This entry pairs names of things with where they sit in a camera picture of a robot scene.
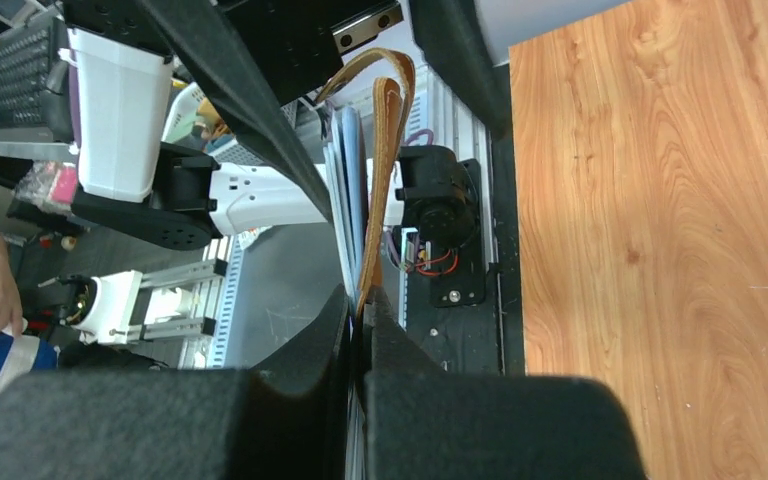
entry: wooden table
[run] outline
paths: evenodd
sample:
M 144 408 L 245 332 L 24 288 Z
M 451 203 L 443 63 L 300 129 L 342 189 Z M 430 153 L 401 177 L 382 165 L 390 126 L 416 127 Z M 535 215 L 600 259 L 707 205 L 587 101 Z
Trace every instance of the wooden table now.
M 530 374 L 607 383 L 655 480 L 768 479 L 768 0 L 511 50 Z

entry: leather strap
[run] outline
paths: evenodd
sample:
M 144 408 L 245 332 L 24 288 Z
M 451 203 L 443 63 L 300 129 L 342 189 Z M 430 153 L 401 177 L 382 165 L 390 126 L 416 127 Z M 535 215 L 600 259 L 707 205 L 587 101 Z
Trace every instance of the leather strap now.
M 399 155 L 399 147 L 405 136 L 413 97 L 416 90 L 416 71 L 413 60 L 404 53 L 385 48 L 370 48 L 346 63 L 343 68 L 325 84 L 316 97 L 320 103 L 352 81 L 359 73 L 379 60 L 387 60 L 396 69 L 401 88 L 388 77 L 375 79 L 372 88 L 373 111 L 375 115 L 375 152 L 373 154 L 372 191 L 369 206 L 369 223 L 366 229 L 363 265 L 358 290 L 357 317 L 363 313 L 363 305 L 373 284 L 381 284 L 381 265 L 378 246 L 384 229 L 384 210 L 387 207 L 387 192 L 390 178 Z

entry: white basket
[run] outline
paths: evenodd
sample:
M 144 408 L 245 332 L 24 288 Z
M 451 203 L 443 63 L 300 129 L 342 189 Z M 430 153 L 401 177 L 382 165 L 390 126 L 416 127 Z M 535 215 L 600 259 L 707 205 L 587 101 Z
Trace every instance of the white basket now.
M 169 110 L 169 116 L 166 117 L 166 124 L 163 127 L 163 141 L 174 143 L 186 137 L 193 130 L 193 125 L 198 118 L 198 106 L 204 99 L 204 92 L 195 84 L 187 85 L 181 90 L 181 93 L 175 97 L 172 102 L 172 108 Z M 284 116 L 291 127 L 296 126 L 296 110 L 298 104 L 292 101 L 281 108 Z M 217 162 L 236 163 L 237 165 L 263 165 L 263 160 L 250 152 L 247 148 L 240 146 L 236 139 L 217 148 L 210 155 Z

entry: black keyboard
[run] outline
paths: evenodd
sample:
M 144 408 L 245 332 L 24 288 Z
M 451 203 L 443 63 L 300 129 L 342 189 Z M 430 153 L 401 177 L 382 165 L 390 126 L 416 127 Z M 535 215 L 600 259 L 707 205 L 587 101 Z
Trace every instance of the black keyboard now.
M 5 140 L 21 141 L 15 129 L 34 128 L 26 141 L 71 141 L 71 125 L 62 118 L 68 112 L 68 67 L 54 68 L 62 62 L 59 49 L 68 44 L 56 12 L 0 37 L 0 131 L 12 130 Z M 52 78 L 53 70 L 65 78 Z

